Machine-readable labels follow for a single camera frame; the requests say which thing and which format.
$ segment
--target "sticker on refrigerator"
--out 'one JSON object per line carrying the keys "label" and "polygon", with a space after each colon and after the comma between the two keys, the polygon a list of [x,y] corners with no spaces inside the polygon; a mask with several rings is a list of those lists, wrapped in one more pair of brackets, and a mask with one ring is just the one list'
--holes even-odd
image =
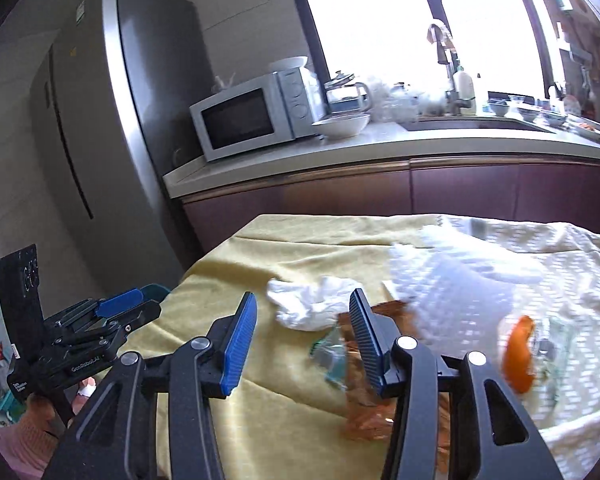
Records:
{"label": "sticker on refrigerator", "polygon": [[82,19],[82,17],[84,16],[84,0],[80,2],[80,5],[78,5],[78,8],[75,9],[75,24],[77,25],[78,23],[80,23],[80,20]]}

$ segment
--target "silver bolt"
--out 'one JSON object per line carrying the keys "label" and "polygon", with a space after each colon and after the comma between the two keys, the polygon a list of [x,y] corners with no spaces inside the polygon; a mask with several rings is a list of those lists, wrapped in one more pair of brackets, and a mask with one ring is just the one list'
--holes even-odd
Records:
{"label": "silver bolt", "polygon": [[482,353],[482,352],[469,352],[469,362],[471,364],[474,364],[476,366],[482,366],[483,364],[486,364],[487,362],[487,357]]}
{"label": "silver bolt", "polygon": [[125,352],[120,357],[120,362],[125,366],[131,366],[138,362],[140,356],[136,352]]}
{"label": "silver bolt", "polygon": [[402,337],[398,338],[398,346],[400,348],[404,348],[405,350],[413,350],[416,348],[416,346],[418,346],[418,342],[413,337],[403,335]]}
{"label": "silver bolt", "polygon": [[191,348],[194,350],[204,350],[205,348],[209,348],[211,345],[211,341],[206,337],[197,337],[191,340]]}

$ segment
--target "microwave door window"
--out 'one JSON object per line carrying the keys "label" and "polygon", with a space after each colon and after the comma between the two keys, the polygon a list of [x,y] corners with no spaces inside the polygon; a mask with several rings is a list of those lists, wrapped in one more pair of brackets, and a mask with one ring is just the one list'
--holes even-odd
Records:
{"label": "microwave door window", "polygon": [[274,133],[262,88],[202,111],[213,149]]}

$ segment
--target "sink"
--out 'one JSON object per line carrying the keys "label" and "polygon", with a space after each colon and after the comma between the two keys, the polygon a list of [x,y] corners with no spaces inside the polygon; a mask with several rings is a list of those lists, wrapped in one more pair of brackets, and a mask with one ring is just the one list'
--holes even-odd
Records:
{"label": "sink", "polygon": [[545,130],[532,123],[501,117],[435,117],[421,119],[415,123],[399,123],[405,130],[420,132],[423,130],[458,130],[472,128],[497,128],[501,130],[528,130],[544,132]]}

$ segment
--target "faucet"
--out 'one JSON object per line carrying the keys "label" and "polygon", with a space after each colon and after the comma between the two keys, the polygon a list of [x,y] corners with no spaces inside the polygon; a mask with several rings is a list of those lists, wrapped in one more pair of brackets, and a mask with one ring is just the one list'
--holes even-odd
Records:
{"label": "faucet", "polygon": [[458,97],[458,89],[456,88],[456,82],[454,81],[454,73],[456,69],[454,67],[453,61],[449,61],[446,52],[451,50],[449,47],[445,47],[443,45],[443,35],[446,34],[449,36],[448,32],[445,29],[445,32],[442,32],[442,29],[436,23],[432,23],[429,26],[429,30],[433,31],[433,35],[436,41],[436,51],[438,53],[438,64],[446,66],[446,74],[448,75],[449,82],[451,83],[451,90],[446,92],[446,103],[451,111],[451,115],[461,115],[460,108],[471,108],[473,99],[460,99]]}

